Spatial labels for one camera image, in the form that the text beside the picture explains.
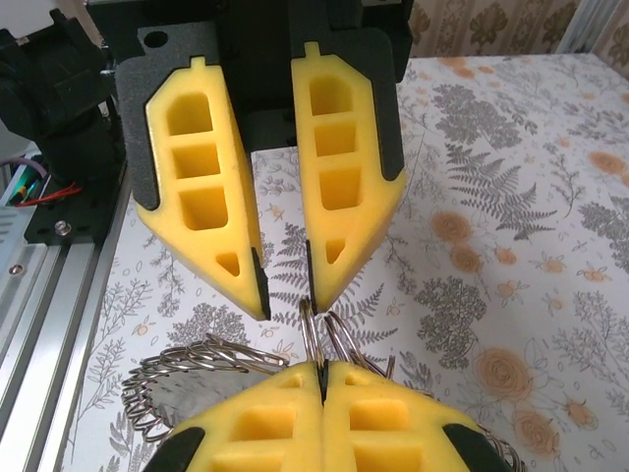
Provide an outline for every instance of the triangular hole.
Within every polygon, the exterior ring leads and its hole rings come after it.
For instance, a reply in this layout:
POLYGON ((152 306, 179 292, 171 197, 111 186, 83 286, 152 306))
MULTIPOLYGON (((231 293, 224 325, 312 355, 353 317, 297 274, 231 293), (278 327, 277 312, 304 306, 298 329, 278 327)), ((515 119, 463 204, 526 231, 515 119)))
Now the triangular hole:
POLYGON ((216 256, 216 261, 235 277, 240 275, 240 264, 236 253, 219 254, 216 256))
POLYGON ((291 377, 288 381, 282 383, 280 388, 299 388, 304 384, 301 376, 291 377))
POLYGON ((328 264, 334 264, 345 249, 344 239, 335 239, 325 243, 325 256, 328 264))

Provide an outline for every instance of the metal spring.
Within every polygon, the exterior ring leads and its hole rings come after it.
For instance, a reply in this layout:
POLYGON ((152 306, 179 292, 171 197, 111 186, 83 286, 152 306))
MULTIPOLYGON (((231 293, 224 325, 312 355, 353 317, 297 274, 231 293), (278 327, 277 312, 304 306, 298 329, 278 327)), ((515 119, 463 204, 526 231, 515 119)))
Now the metal spring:
POLYGON ((231 371, 240 374, 257 371, 271 376, 288 367, 288 362, 282 357, 207 334, 204 341, 165 349, 158 356, 141 360, 140 365, 132 369, 131 376, 122 382, 123 407, 134 430, 142 433, 147 443, 161 443, 173 426, 152 404, 149 390, 157 379, 188 371, 231 371), (155 430, 158 428, 162 431, 157 433, 155 430))
MULTIPOLYGON (((300 301, 299 313, 308 360, 322 367, 325 356, 316 329, 316 314, 309 298, 300 301)), ((328 312, 323 317, 323 322, 339 359, 356 364, 386 379, 392 378, 395 368, 394 356, 389 356, 387 367, 383 371, 361 352, 349 328, 336 313, 328 312)), ((257 371, 273 375, 288 365, 289 363, 282 357, 226 341, 208 333, 204 341, 197 341, 186 347, 165 349, 158 356, 141 360, 141 366, 131 370, 131 377, 122 382, 121 398, 125 413, 132 422, 133 428, 142 433, 147 443, 161 443, 173 427, 167 424, 166 418, 151 402, 149 385, 155 384, 157 379, 175 372, 197 370, 232 371, 242 374, 257 371), (153 431, 160 427, 163 431, 159 433, 153 431)), ((432 396, 428 391, 421 391, 421 393, 432 396)), ((527 472, 527 465, 508 442, 497 438, 482 425, 479 425, 479 428, 513 472, 527 472)))
MULTIPOLYGON (((304 343, 307 346, 309 360, 323 356, 321 343, 319 342, 318 334, 316 332, 315 313, 310 299, 304 298, 300 301, 300 315, 302 321, 302 335, 304 337, 304 343)), ((372 362, 360 351, 357 342, 354 340, 349 328, 345 325, 345 323, 343 323, 341 317, 332 311, 328 311, 327 314, 324 315, 323 321, 325 323, 327 335, 330 337, 332 346, 334 347, 336 355, 339 359, 356 364, 375 374, 385 377, 386 379, 392 378, 395 367, 394 356, 389 356, 388 365, 386 370, 383 371, 376 363, 372 362)), ((431 392, 423 390, 420 390, 420 392, 424 395, 432 397, 431 392)), ((511 444, 505 440, 497 438, 484 426, 478 426, 496 453, 504 459, 513 472, 527 472, 527 465, 520 459, 520 456, 511 444)))

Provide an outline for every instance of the cable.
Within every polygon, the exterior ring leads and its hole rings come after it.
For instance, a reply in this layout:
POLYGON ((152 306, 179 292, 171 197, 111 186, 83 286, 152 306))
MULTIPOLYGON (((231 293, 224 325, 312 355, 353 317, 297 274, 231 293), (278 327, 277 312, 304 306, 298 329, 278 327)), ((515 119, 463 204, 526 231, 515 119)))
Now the cable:
POLYGON ((32 159, 26 159, 25 157, 6 157, 4 159, 0 159, 0 167, 4 167, 9 164, 27 165, 28 167, 32 167, 37 171, 42 179, 45 179, 48 175, 46 169, 44 169, 39 162, 35 162, 32 159))
POLYGON ((46 197, 43 197, 41 199, 30 200, 22 204, 17 204, 16 207, 32 207, 33 205, 45 204, 53 202, 55 200, 63 199, 64 197, 78 194, 82 191, 83 189, 81 187, 77 187, 77 183, 73 182, 72 185, 69 185, 65 189, 58 190, 57 192, 47 195, 46 197))

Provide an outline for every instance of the floral tablecloth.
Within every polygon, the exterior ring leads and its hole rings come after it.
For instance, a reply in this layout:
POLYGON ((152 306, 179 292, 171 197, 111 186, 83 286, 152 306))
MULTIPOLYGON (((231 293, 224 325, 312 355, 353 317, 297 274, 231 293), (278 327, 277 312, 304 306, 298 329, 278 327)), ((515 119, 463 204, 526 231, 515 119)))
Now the floral tablecloth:
MULTIPOLYGON (((629 83, 593 55, 412 60, 399 86, 408 184, 336 304, 395 380, 512 443, 532 471, 629 471, 629 83)), ((186 271, 130 203, 64 456, 140 471, 122 414, 143 358, 207 331, 293 362, 308 293, 295 149, 254 157, 273 320, 186 271)))

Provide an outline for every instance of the screw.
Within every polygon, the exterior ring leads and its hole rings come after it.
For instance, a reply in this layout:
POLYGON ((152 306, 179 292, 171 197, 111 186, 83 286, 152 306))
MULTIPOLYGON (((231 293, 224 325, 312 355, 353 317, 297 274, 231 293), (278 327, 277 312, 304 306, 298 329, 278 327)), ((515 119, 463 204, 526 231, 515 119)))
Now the screw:
POLYGON ((9 273, 11 275, 20 275, 23 272, 23 270, 24 270, 24 267, 19 264, 15 264, 9 267, 9 273))
POLYGON ((55 233, 57 233, 57 235, 68 236, 70 231, 72 231, 72 226, 70 226, 70 223, 67 221, 61 219, 55 223, 55 233))

